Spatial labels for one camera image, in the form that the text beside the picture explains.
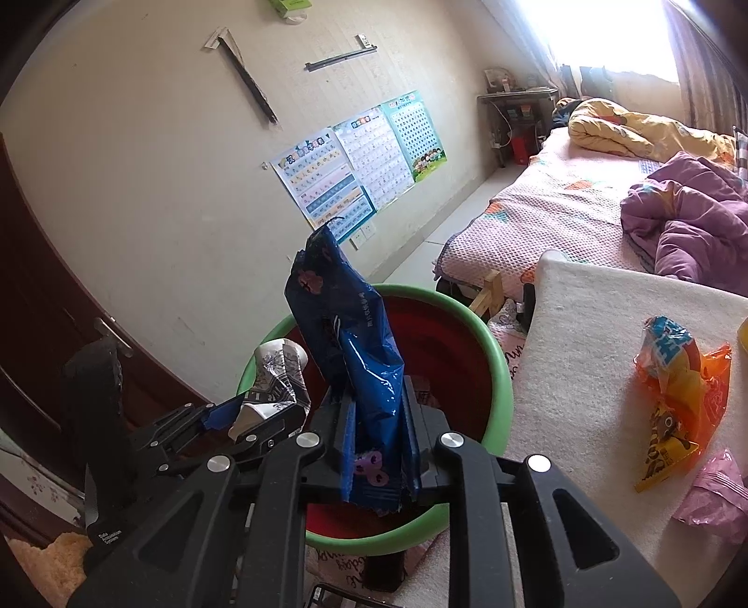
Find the blue plastic snack bag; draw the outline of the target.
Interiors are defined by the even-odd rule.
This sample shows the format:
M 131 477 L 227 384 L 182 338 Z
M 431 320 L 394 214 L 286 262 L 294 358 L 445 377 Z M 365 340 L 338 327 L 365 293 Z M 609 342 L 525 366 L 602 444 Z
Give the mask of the blue plastic snack bag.
M 342 431 L 342 500 L 397 512 L 420 493 L 421 463 L 404 402 L 404 361 L 381 294 L 350 265 L 327 225 L 295 256 L 284 294 L 328 386 L 351 399 Z

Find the silver wrapper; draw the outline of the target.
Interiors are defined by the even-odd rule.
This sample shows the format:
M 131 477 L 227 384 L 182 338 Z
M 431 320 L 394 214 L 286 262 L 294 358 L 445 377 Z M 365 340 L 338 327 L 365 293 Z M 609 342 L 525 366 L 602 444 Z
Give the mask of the silver wrapper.
M 285 423 L 285 428 L 290 436 L 298 434 L 310 411 L 303 377 L 308 365 L 307 352 L 297 342 L 278 338 L 262 343 L 253 358 L 258 364 L 255 380 L 242 400 L 228 437 L 240 440 L 277 414 L 294 414 L 295 418 Z

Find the orange snack bag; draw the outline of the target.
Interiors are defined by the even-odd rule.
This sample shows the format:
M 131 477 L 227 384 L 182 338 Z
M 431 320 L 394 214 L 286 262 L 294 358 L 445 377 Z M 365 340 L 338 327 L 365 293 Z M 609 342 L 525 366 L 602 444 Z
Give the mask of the orange snack bag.
M 702 352 L 688 329 L 663 315 L 645 320 L 634 365 L 653 409 L 637 492 L 690 471 L 709 447 L 728 408 L 732 356 L 728 343 Z

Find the pink snack bag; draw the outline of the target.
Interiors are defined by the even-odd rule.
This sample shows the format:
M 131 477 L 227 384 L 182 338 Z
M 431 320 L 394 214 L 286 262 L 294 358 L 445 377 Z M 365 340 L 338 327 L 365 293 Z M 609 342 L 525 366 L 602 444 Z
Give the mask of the pink snack bag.
M 730 449 L 710 457 L 698 471 L 672 518 L 733 545 L 747 539 L 747 483 Z

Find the red bin with green rim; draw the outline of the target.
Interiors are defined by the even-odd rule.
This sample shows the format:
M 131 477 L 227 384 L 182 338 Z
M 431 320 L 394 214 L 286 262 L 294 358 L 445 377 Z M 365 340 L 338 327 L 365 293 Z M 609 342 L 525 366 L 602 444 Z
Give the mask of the red bin with green rim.
M 329 397 L 313 419 L 315 447 L 284 441 L 258 475 L 238 485 L 253 499 L 247 552 L 297 562 L 306 546 L 355 556 L 397 554 L 442 531 L 461 565 L 508 556 L 499 492 L 522 467 L 502 472 L 513 413 L 504 355 L 479 315 L 437 291 L 383 285 L 404 360 L 403 406 L 418 442 L 420 489 L 391 492 L 383 466 L 361 460 L 342 497 L 341 450 L 349 398 Z

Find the dark wooden door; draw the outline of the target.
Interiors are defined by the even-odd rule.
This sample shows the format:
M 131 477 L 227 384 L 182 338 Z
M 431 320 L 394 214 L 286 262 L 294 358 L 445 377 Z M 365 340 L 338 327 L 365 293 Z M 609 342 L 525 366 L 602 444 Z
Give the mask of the dark wooden door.
M 82 442 L 107 436 L 103 415 L 68 399 L 65 366 L 79 352 L 118 352 L 122 417 L 148 426 L 203 397 L 171 374 L 95 302 L 30 209 L 10 159 L 1 160 L 1 427 L 25 452 L 84 485 Z

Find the pink checkered bed sheet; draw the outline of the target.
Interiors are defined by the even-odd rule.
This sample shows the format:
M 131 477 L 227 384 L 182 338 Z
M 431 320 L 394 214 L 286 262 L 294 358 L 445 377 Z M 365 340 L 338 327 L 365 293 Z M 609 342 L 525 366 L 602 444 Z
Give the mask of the pink checkered bed sheet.
M 511 185 L 453 234 L 436 258 L 436 279 L 480 288 L 495 271 L 506 297 L 520 299 L 545 252 L 568 260 L 640 271 L 623 236 L 620 203 L 658 162 L 585 150 L 554 129 Z

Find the dark wooden side table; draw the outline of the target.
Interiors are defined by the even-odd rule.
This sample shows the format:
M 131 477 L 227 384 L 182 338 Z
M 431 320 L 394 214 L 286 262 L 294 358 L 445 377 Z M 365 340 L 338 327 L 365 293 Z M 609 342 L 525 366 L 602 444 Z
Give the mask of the dark wooden side table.
M 543 148 L 552 130 L 552 112 L 559 99 L 554 87 L 496 91 L 478 96 L 486 109 L 489 143 L 498 166 L 526 166 Z

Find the yellow quilt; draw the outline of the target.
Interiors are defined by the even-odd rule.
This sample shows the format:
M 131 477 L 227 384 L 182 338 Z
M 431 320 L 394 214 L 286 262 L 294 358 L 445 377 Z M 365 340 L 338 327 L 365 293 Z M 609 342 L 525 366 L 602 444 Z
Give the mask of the yellow quilt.
M 687 152 L 728 166 L 733 136 L 687 127 L 668 116 L 638 113 L 607 99 L 584 100 L 568 120 L 569 138 L 585 150 L 666 163 Z

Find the brown window curtain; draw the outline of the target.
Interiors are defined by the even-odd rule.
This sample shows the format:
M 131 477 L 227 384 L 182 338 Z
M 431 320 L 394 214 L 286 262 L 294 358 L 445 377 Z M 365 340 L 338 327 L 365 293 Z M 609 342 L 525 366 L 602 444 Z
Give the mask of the brown window curtain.
M 728 59 L 675 1 L 664 3 L 686 124 L 714 133 L 747 132 L 747 97 Z

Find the blue-bordered pinyin wall poster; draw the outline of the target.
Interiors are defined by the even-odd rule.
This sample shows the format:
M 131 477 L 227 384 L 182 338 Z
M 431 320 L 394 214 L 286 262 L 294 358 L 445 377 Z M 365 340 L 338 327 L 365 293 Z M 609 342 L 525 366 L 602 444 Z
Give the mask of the blue-bordered pinyin wall poster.
M 327 225 L 337 243 L 375 214 L 374 204 L 331 128 L 300 141 L 271 167 L 313 229 Z

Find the white middle wall poster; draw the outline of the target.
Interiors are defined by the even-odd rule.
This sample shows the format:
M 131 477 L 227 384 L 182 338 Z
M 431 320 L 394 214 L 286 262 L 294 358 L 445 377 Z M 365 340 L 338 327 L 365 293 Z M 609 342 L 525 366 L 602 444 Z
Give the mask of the white middle wall poster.
M 332 128 L 375 210 L 393 203 L 415 184 L 397 137 L 379 106 Z

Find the green-bordered number wall poster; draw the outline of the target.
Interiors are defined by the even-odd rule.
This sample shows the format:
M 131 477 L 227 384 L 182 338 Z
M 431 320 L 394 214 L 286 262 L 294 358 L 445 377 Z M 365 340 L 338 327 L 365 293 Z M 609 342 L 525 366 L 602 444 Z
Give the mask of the green-bordered number wall poster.
M 424 180 L 446 161 L 444 146 L 417 90 L 382 102 L 379 109 L 392 128 L 413 181 Z

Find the horizontal metal wall rail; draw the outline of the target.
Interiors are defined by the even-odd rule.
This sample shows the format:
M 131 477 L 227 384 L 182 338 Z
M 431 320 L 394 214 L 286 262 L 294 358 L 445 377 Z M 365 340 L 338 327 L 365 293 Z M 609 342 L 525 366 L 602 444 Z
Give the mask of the horizontal metal wall rail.
M 350 59 L 363 57 L 367 54 L 373 54 L 379 50 L 379 47 L 369 41 L 369 38 L 363 33 L 356 34 L 355 41 L 358 43 L 358 46 L 354 50 L 335 54 L 334 56 L 319 59 L 318 61 L 307 62 L 304 65 L 304 69 L 307 72 L 321 71 L 325 68 L 337 65 L 337 63 L 350 61 Z

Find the black wall bracket bar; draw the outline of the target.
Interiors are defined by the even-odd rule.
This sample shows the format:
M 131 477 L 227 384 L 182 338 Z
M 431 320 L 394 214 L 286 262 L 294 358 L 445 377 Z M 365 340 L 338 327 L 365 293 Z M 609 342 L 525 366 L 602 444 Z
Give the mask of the black wall bracket bar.
M 262 112 L 262 115 L 265 116 L 267 123 L 274 124 L 274 125 L 278 124 L 279 120 L 275 114 L 275 111 L 270 106 L 265 94 L 262 92 L 259 85 L 256 84 L 255 80 L 253 80 L 253 77 L 250 75 L 250 72 L 247 71 L 247 68 L 241 62 L 240 57 L 238 57 L 237 53 L 234 50 L 232 50 L 230 43 L 228 43 L 227 41 L 226 34 L 219 33 L 217 37 L 217 41 L 218 41 L 218 48 L 227 57 L 228 62 L 230 63 L 232 68 L 236 71 L 237 76 L 240 77 L 240 80 L 244 83 L 245 88 L 247 89 L 247 91 L 249 91 L 251 98 L 253 98 L 253 101 L 258 106 L 259 110 Z

